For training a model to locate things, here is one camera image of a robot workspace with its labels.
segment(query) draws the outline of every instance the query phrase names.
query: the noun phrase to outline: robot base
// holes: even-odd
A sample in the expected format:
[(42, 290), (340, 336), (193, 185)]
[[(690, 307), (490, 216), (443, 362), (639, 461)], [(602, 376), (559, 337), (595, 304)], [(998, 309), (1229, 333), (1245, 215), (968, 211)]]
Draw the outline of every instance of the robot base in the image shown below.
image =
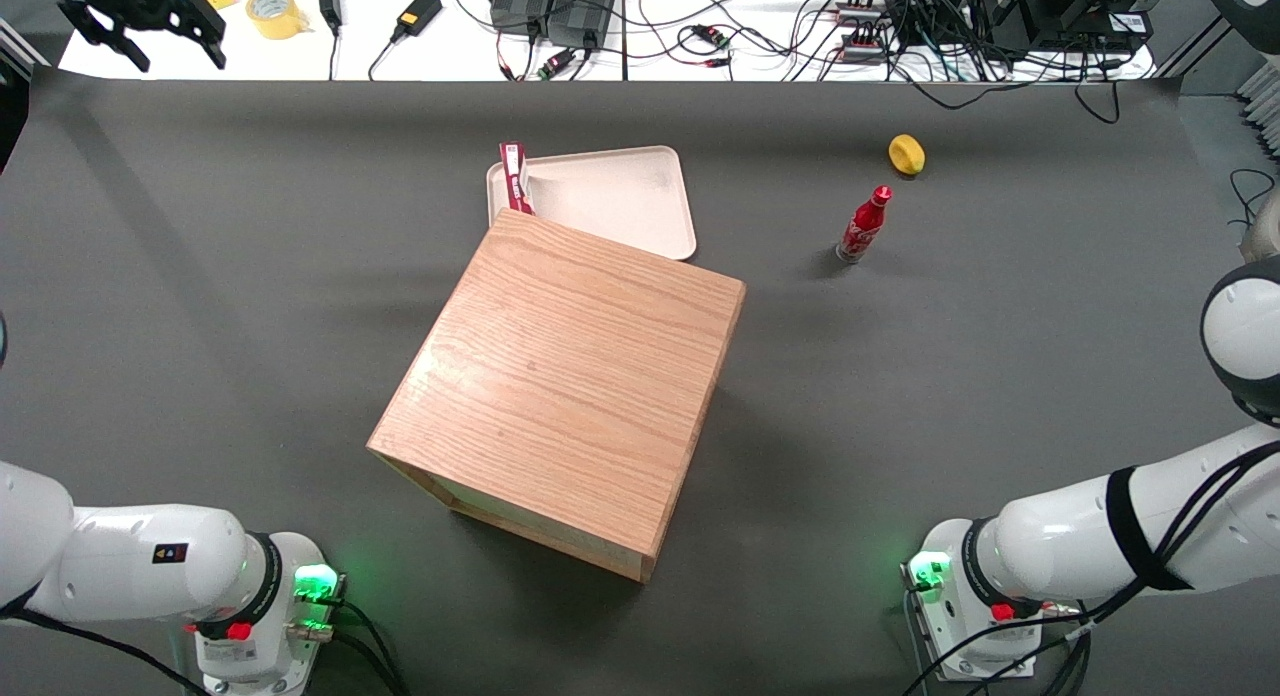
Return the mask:
[[(928, 646), (931, 660), (946, 654), (974, 633), (996, 626), (991, 608), (978, 599), (960, 563), (960, 545), (972, 519), (946, 519), (928, 536), (911, 569), (920, 563), (938, 563), (937, 582), (928, 591), (915, 591), (916, 627)], [(914, 589), (910, 569), (904, 569), (908, 586)], [(1010, 628), (978, 638), (956, 651), (938, 669), (942, 681), (978, 681), (987, 678), (1033, 651), (1041, 642), (1041, 627)], [(1029, 678), (1036, 673), (1036, 659), (1027, 659), (1020, 668), (1004, 678)]]
[(293, 573), (298, 567), (324, 564), (320, 546), (300, 534), (273, 534), (276, 549), (280, 551), (280, 587), (264, 618), (253, 627), (253, 640), (257, 646), (237, 651), (230, 659), (214, 661), (209, 658), (214, 651), (211, 644), (252, 644), (242, 642), (201, 642), (196, 637), (196, 655), (200, 670), (205, 674), (205, 688), (210, 693), (227, 696), (301, 696), (311, 678), (319, 644), (288, 635), (291, 623), (317, 621), (328, 623), (332, 609), (301, 601), (293, 595)]

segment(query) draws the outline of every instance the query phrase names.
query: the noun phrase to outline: white table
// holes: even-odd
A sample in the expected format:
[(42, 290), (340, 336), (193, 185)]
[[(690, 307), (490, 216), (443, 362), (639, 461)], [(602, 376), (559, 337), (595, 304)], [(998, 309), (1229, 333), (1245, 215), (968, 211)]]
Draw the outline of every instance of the white table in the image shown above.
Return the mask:
[[(500, 38), (494, 29), (481, 26), (476, 18), (489, 22), (488, 0), (442, 0), (444, 12), (417, 37), (411, 37), (392, 49), (375, 72), (379, 81), (503, 81), (498, 72), (495, 46), (500, 44), (502, 52), (509, 67), (517, 73), (525, 64), (529, 45), (526, 37), (504, 35)], [(622, 12), (623, 0), (617, 0), (614, 9)], [(724, 4), (727, 13), (745, 26), (760, 31), (777, 44), (790, 44), (792, 23), (797, 9), (806, 0), (731, 0)], [(122, 55), (110, 52), (105, 46), (91, 46), (81, 36), (73, 35), (67, 52), (59, 64), (63, 70), (99, 75), (105, 78), (141, 78), (142, 81), (168, 81), (168, 78), (188, 78), (188, 81), (324, 81), (329, 72), (329, 52), (333, 37), (320, 17), (317, 0), (297, 0), (298, 6), (311, 20), (311, 31), (288, 40), (273, 41), (262, 37), (248, 20), (241, 0), (219, 13), (227, 20), (227, 35), (223, 50), (227, 52), (227, 68), (219, 70), (197, 44), (168, 32), (133, 32), (133, 40), (151, 58), (151, 72), (141, 73)], [(365, 81), (374, 58), (387, 45), (394, 20), (411, 0), (343, 0), (344, 26), (338, 46), (337, 78), (339, 81)], [(626, 0), (628, 20), (667, 23), (657, 29), (649, 29), (637, 23), (627, 24), (628, 78), (631, 81), (730, 81), (727, 68), (690, 67), (673, 61), (671, 58), (644, 58), (662, 52), (666, 46), (676, 44), (682, 26), (703, 23), (731, 23), (726, 12), (719, 8), (707, 9), (712, 0)], [(819, 8), (826, 0), (809, 0), (809, 8)], [(809, 17), (805, 18), (801, 35), (809, 29)], [(822, 70), (823, 52), (840, 44), (840, 35), (850, 29), (833, 29), (835, 20), (829, 14), (819, 14), (818, 22), (804, 41), (800, 58), (781, 58), (764, 52), (749, 44), (745, 36), (733, 38), (732, 77), (736, 81), (781, 81), (796, 75), (796, 81), (817, 81)], [(622, 79), (622, 27), (620, 17), (609, 22), (605, 50), (594, 52), (584, 68), (581, 81), (621, 81)], [(691, 41), (695, 49), (707, 49), (703, 41)], [(534, 49), (532, 70), (540, 67), (559, 46), (543, 40)], [(968, 59), (947, 59), (943, 67), (929, 49), (909, 49), (910, 54), (897, 61), (897, 70), (890, 73), (883, 63), (869, 63), (864, 67), (832, 68), (827, 81), (905, 81), (904, 72), (914, 81), (956, 81), (956, 73), (965, 81), (979, 81), (979, 75)], [(809, 67), (800, 70), (808, 54), (819, 52)], [(703, 61), (690, 52), (677, 52), (686, 61)], [(1043, 59), (1052, 59), (1065, 67), (1079, 64), (1082, 55), (1042, 52)], [(1140, 78), (1153, 70), (1148, 49), (1142, 49), (1137, 58), (1107, 73), (1112, 81)], [(1075, 70), (1069, 75), (1075, 78)], [(1060, 77), (1056, 68), (1043, 64), (1015, 63), (1015, 70), (1006, 75), (1004, 67), (992, 67), (992, 75), (1005, 81), (1037, 81), (1038, 78)], [(568, 73), (559, 75), (567, 78)], [(1100, 70), (1093, 70), (1091, 78), (1100, 81)]]

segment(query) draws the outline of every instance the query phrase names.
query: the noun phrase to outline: wooden box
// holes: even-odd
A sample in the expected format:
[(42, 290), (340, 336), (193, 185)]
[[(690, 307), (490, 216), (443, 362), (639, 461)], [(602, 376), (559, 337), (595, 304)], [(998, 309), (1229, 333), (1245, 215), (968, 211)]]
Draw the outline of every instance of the wooden box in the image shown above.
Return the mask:
[(456, 512), (648, 582), (745, 290), (504, 210), (369, 449)]

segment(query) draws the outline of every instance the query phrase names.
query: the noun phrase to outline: green led light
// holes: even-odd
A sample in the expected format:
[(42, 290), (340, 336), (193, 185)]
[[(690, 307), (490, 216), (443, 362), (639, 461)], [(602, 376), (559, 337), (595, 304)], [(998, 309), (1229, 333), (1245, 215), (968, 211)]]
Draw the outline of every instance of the green led light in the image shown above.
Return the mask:
[(298, 567), (293, 572), (293, 595), (303, 599), (329, 599), (338, 589), (338, 572), (326, 564)]
[(931, 591), (942, 586), (947, 572), (951, 571), (951, 557), (941, 551), (920, 551), (906, 564), (915, 586), (920, 591)]

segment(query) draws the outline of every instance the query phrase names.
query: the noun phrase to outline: red bottle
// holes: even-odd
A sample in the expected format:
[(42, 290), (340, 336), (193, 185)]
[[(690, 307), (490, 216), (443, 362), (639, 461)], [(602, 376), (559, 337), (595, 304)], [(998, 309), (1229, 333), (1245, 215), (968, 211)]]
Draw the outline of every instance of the red bottle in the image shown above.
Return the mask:
[(887, 186), (877, 186), (876, 193), (867, 203), (860, 205), (849, 219), (849, 228), (845, 228), (845, 237), (836, 244), (836, 255), (846, 264), (858, 264), (867, 253), (872, 239), (879, 234), (879, 226), (884, 225), (884, 203), (893, 197), (893, 192)]

